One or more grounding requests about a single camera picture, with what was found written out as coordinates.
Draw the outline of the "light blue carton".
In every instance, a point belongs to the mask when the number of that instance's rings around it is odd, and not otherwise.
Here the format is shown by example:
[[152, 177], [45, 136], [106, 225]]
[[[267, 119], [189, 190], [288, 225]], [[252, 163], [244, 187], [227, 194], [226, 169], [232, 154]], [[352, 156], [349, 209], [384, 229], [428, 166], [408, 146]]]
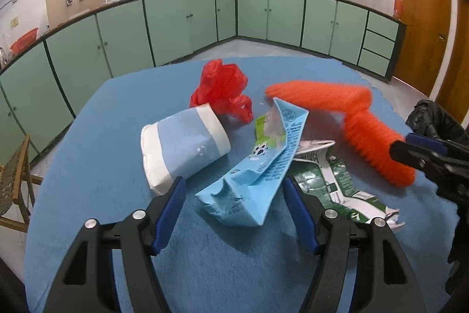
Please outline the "light blue carton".
[[299, 146], [308, 110], [275, 98], [256, 119], [254, 147], [222, 178], [196, 194], [226, 226], [262, 226]]

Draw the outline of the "orange foam net sleeve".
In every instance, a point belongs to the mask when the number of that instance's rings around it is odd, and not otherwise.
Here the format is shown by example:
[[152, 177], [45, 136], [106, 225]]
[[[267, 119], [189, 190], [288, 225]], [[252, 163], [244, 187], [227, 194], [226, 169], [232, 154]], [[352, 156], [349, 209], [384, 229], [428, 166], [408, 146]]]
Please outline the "orange foam net sleeve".
[[390, 156], [390, 146], [395, 141], [403, 141], [404, 137], [370, 111], [372, 93], [369, 88], [293, 80], [270, 85], [265, 94], [307, 110], [341, 113], [345, 141], [379, 174], [396, 187], [408, 187], [415, 181], [415, 170]]

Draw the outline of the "blue white paper cup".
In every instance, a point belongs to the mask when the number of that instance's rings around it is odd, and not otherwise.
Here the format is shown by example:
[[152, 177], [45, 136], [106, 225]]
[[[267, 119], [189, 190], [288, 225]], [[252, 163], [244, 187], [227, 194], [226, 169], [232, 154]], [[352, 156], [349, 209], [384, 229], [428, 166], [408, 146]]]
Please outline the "blue white paper cup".
[[228, 154], [230, 141], [206, 103], [144, 126], [141, 150], [149, 187], [163, 195], [178, 176], [188, 179]]

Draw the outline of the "red plastic bag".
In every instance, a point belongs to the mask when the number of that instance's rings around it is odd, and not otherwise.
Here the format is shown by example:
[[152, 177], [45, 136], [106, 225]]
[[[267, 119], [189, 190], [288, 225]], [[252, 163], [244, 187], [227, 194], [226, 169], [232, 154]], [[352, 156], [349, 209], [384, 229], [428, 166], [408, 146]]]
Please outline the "red plastic bag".
[[236, 64], [210, 60], [203, 66], [200, 83], [191, 95], [189, 106], [209, 104], [217, 115], [230, 115], [249, 124], [254, 119], [252, 101], [242, 93], [247, 83], [247, 76]]

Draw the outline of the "black trash bin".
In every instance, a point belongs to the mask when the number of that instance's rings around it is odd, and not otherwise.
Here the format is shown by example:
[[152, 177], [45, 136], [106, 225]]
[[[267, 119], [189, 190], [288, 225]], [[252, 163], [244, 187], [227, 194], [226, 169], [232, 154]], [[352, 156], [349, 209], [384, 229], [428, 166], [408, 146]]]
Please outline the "black trash bin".
[[406, 119], [416, 134], [468, 146], [468, 132], [439, 104], [421, 99]]

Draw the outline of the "green lower kitchen cabinets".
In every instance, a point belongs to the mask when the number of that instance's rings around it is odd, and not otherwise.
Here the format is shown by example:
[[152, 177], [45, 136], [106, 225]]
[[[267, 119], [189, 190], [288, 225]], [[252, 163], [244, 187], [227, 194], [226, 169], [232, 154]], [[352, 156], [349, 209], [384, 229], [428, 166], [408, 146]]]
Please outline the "green lower kitchen cabinets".
[[1, 161], [70, 126], [101, 85], [236, 37], [330, 56], [390, 80], [405, 24], [344, 0], [129, 0], [45, 34], [1, 70]]

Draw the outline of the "green white crumpled carton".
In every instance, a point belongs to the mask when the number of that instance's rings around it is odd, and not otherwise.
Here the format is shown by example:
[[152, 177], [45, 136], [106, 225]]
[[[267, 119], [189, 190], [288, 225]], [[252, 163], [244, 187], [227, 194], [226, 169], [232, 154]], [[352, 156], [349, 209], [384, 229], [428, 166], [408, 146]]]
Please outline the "green white crumpled carton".
[[301, 141], [288, 175], [302, 192], [316, 196], [326, 209], [334, 209], [354, 222], [370, 223], [381, 218], [391, 230], [401, 229], [405, 224], [399, 220], [399, 209], [356, 189], [344, 161], [333, 153], [334, 145], [333, 140]]

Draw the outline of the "brown wooden door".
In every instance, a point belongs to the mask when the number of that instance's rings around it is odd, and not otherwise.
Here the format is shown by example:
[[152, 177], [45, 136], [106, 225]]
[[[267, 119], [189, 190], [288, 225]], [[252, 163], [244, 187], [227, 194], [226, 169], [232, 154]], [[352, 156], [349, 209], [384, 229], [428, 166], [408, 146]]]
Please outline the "brown wooden door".
[[429, 96], [440, 72], [451, 21], [451, 0], [403, 0], [405, 38], [394, 76]]
[[462, 123], [468, 113], [468, 0], [458, 0], [456, 37], [451, 59], [436, 98], [449, 114]]

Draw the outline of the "blue felt table mat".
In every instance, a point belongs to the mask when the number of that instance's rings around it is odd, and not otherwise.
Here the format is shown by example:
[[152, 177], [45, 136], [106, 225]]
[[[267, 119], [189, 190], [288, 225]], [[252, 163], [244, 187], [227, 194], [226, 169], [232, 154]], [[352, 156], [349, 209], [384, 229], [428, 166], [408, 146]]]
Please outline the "blue felt table mat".
[[[202, 62], [188, 61], [110, 79], [79, 112], [48, 167], [27, 233], [25, 285], [32, 312], [44, 309], [57, 269], [87, 219], [118, 222], [149, 204], [142, 128], [186, 109], [202, 69]], [[345, 142], [342, 120], [313, 110], [303, 136], [334, 140], [357, 189], [399, 209], [397, 239], [427, 310], [439, 311], [448, 301], [444, 285], [456, 206], [439, 198], [421, 173], [410, 187], [388, 184]], [[174, 312], [297, 312], [317, 258], [298, 242], [283, 194], [276, 194], [258, 227], [225, 226], [196, 198], [254, 147], [253, 125], [221, 121], [231, 150], [188, 180], [169, 244], [153, 260], [164, 295]]]

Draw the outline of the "wooden woven chair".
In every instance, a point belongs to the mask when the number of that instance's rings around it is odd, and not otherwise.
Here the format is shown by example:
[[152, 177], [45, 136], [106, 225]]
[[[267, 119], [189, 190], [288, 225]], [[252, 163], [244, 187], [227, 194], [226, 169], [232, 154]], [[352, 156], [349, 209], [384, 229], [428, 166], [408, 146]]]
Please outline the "wooden woven chair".
[[[29, 135], [25, 135], [23, 142], [7, 164], [1, 166], [1, 226], [23, 233], [28, 232], [31, 212], [22, 196], [21, 185], [26, 182], [28, 196], [34, 206], [33, 185], [41, 185], [43, 182], [42, 177], [31, 173], [28, 157], [29, 142]], [[12, 205], [19, 208], [22, 222], [5, 217]]]

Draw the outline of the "red thermos bottle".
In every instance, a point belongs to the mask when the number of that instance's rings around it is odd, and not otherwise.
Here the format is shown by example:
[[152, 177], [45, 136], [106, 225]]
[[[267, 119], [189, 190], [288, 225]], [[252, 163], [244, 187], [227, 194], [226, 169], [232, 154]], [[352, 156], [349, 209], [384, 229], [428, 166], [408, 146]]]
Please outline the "red thermos bottle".
[[394, 0], [393, 2], [393, 18], [401, 20], [403, 10], [403, 0]]

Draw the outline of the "red plastic basin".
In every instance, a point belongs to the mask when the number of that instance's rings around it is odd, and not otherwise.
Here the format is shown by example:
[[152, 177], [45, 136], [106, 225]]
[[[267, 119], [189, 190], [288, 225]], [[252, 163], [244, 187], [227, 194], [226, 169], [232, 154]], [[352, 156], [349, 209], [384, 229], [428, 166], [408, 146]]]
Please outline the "red plastic basin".
[[17, 39], [11, 46], [10, 51], [14, 55], [18, 55], [22, 51], [24, 51], [29, 45], [34, 43], [37, 39], [37, 31], [38, 28], [33, 28], [29, 30], [27, 33], [22, 35], [19, 39]]

